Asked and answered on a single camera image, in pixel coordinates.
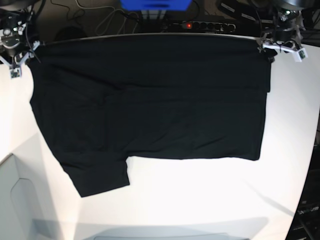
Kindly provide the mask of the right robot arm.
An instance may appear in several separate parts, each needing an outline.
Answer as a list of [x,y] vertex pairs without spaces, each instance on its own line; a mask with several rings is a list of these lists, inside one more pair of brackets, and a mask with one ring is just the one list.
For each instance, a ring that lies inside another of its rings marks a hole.
[[37,20],[45,0],[2,0],[0,2],[0,63],[15,68],[28,54],[34,56],[40,40]]

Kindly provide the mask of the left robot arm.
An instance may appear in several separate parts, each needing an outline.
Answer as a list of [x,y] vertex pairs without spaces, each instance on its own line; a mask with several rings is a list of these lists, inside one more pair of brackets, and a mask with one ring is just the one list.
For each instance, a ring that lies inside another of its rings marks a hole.
[[302,10],[315,5],[314,0],[272,0],[273,27],[263,31],[263,49],[297,52],[302,49],[301,30],[305,30]]

